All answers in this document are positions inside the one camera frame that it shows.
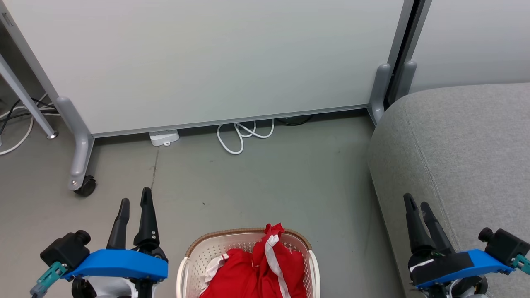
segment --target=gray floor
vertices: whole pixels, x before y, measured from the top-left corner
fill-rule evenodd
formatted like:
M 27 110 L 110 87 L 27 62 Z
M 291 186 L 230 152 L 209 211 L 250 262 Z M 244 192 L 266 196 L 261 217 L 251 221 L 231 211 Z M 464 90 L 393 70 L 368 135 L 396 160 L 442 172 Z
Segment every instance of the gray floor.
M 373 125 L 364 112 L 353 114 L 277 126 L 269 139 L 246 139 L 239 156 L 221 148 L 215 128 L 183 131 L 169 147 L 153 147 L 147 135 L 101 139 L 91 159 L 98 187 L 88 198 L 66 189 L 74 141 L 53 117 L 57 139 L 47 140 L 36 126 L 18 150 L 0 156 L 3 296 L 29 297 L 46 270 L 39 253 L 67 232 L 84 229 L 91 251 L 104 248 L 124 197 L 131 200 L 132 247 L 144 186 L 153 188 L 170 260 L 157 297 L 175 297 L 178 265 L 196 238 L 269 222 L 282 222 L 313 245 L 322 297 L 402 296 L 365 160 Z M 0 151 L 16 143 L 27 124 L 27 118 L 9 124 Z M 267 133 L 268 122 L 262 125 L 259 131 Z M 236 149 L 235 133 L 222 134 Z M 71 297 L 69 286 L 60 281 L 48 297 Z

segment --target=power strip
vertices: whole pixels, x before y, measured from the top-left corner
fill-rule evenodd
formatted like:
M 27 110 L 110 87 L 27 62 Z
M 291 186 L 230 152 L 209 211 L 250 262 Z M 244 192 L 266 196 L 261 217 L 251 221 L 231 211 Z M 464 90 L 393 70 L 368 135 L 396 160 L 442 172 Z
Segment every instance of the power strip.
M 176 129 L 149 133 L 149 137 L 151 138 L 151 143 L 153 146 L 156 147 L 162 145 L 169 146 L 171 145 L 171 142 L 175 142 L 180 138 L 179 132 Z

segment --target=gray metal frame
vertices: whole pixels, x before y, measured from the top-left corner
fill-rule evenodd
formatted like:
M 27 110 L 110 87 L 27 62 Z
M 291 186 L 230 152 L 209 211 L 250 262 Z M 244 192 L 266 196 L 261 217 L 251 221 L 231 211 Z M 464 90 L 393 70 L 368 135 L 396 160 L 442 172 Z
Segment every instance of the gray metal frame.
M 374 121 L 374 123 L 377 123 L 377 121 L 380 119 L 384 111 L 383 109 L 384 97 L 385 97 L 385 94 L 386 94 L 386 91 L 389 85 L 390 76 L 392 74 L 392 69 L 395 68 L 398 63 L 396 60 L 397 60 L 398 53 L 401 47 L 401 41 L 403 40 L 403 36 L 407 28 L 407 22 L 408 22 L 408 19 L 409 19 L 411 10 L 412 10 L 412 4 L 413 4 L 413 0 L 403 1 L 403 8 L 402 8 L 401 15 L 400 15 L 400 18 L 397 24 L 396 33 L 394 35 L 394 40 L 391 46 L 391 50 L 388 56 L 388 62 L 386 64 L 380 65 L 377 69 L 377 72 L 374 78 L 374 85 L 372 87 L 372 93 L 370 95 L 369 104 L 361 104 L 361 105 L 355 105 L 355 106 L 330 108 L 330 109 L 322 109 L 322 110 L 282 113 L 282 114 L 277 114 L 277 115 L 266 115 L 266 116 L 248 117 L 248 118 L 240 118 L 240 119 L 229 119 L 229 120 L 223 120 L 223 121 L 201 122 L 201 123 L 186 124 L 186 125 L 132 129 L 132 130 L 125 130 L 125 131 L 120 131 L 120 132 L 109 132 L 109 133 L 100 133 L 100 134 L 91 134 L 86 124 L 84 123 L 83 119 L 81 118 L 81 116 L 75 109 L 74 105 L 72 104 L 71 100 L 69 98 L 59 97 L 59 94 L 53 87 L 48 76 L 45 74 L 40 63 L 38 62 L 37 58 L 35 57 L 28 43 L 24 39 L 24 36 L 22 35 L 20 30 L 16 26 L 15 22 L 13 21 L 13 18 L 9 14 L 9 11 L 7 11 L 7 8 L 5 7 L 4 2 L 2 0 L 0 0 L 0 13 L 2 13 L 4 17 L 8 18 L 8 20 L 4 19 L 4 17 L 0 17 L 0 18 L 3 19 L 2 22 L 4 23 L 8 32 L 10 33 L 16 45 L 20 49 L 20 52 L 22 53 L 24 58 L 27 60 L 28 64 L 32 68 L 33 72 L 35 73 L 37 79 L 42 84 L 42 87 L 44 88 L 44 90 L 48 93 L 52 101 L 55 103 L 66 125 L 68 126 L 70 131 L 75 136 L 75 153 L 74 153 L 74 159 L 72 161 L 72 168 L 70 171 L 70 180 L 68 182 L 68 189 L 76 190 L 82 186 L 83 179 L 86 174 L 88 162 L 90 159 L 90 155 L 92 152 L 92 147 L 94 145 L 94 139 L 98 137 L 137 134 L 137 133 L 155 132 L 155 131 L 160 131 L 160 130 L 198 127 L 198 126 L 219 125 L 219 124 L 243 122 L 243 121 L 251 121 L 251 120 L 293 117 L 293 116 L 302 116 L 302 115 L 309 115 L 309 114 L 315 114 L 315 113 L 335 112 L 335 111 L 354 110 L 354 109 L 363 109 L 363 108 L 368 108 L 368 111 L 370 113 L 370 116 L 372 117 L 372 120 Z
M 375 125 L 379 122 L 384 113 L 384 100 L 388 88 L 390 87 L 390 80 L 394 68 L 399 66 L 398 55 L 401 48 L 403 37 L 407 30 L 407 23 L 412 13 L 414 0 L 404 0 L 401 8 L 401 15 L 397 22 L 396 33 L 388 55 L 388 61 L 385 64 L 379 65 L 374 78 L 374 85 L 372 93 L 370 94 L 370 102 L 368 104 L 368 113 Z
M 414 22 L 411 27 L 411 35 L 405 41 L 404 53 L 401 57 L 401 61 L 397 61 L 397 69 L 395 71 L 395 78 L 389 86 L 390 91 L 388 93 L 388 102 L 393 104 L 399 98 L 409 94 L 412 79 L 416 71 L 417 64 L 412 61 L 412 55 L 414 49 L 420 38 L 421 29 L 427 18 L 430 5 L 432 0 L 421 0 L 419 6 L 419 13 L 416 15 Z
M 35 118 L 40 127 L 42 127 L 42 130 L 48 135 L 48 139 L 55 138 L 57 136 L 57 131 L 54 130 L 50 123 L 44 118 L 44 115 L 42 115 L 39 108 L 35 105 L 35 102 L 31 99 L 31 96 L 28 94 L 24 86 L 22 86 L 22 83 L 20 83 L 19 79 L 15 76 L 2 55 L 0 55 L 0 75 L 11 89 L 13 89 L 20 101 L 22 101 L 26 108 L 28 108 L 31 115 Z
M 85 122 L 72 104 L 72 101 L 66 97 L 57 99 L 56 106 L 61 109 L 61 116 L 66 123 L 74 128 L 72 131 L 75 137 L 75 152 L 72 167 L 70 169 L 70 180 L 68 189 L 79 189 L 85 178 L 86 169 L 89 165 L 92 147 L 94 146 L 94 137 L 90 134 Z

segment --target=white board panel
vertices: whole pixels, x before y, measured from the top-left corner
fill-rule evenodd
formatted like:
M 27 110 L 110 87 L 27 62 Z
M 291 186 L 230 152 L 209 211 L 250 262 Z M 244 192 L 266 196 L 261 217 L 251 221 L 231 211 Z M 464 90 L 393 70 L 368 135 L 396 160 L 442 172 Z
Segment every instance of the white board panel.
M 530 81 L 530 2 L 432 0 L 410 92 Z
M 4 0 L 93 133 L 368 103 L 403 0 Z

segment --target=gray fabric upholstery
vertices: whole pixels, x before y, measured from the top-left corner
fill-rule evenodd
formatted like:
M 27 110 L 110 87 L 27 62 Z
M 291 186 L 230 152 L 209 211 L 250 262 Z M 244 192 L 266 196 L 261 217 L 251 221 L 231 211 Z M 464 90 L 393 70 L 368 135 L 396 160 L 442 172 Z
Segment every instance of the gray fabric upholstery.
M 377 125 L 368 164 L 408 297 L 403 194 L 426 201 L 457 251 L 484 249 L 482 228 L 530 241 L 530 83 L 407 95 Z M 488 276 L 490 297 L 529 297 L 530 276 Z

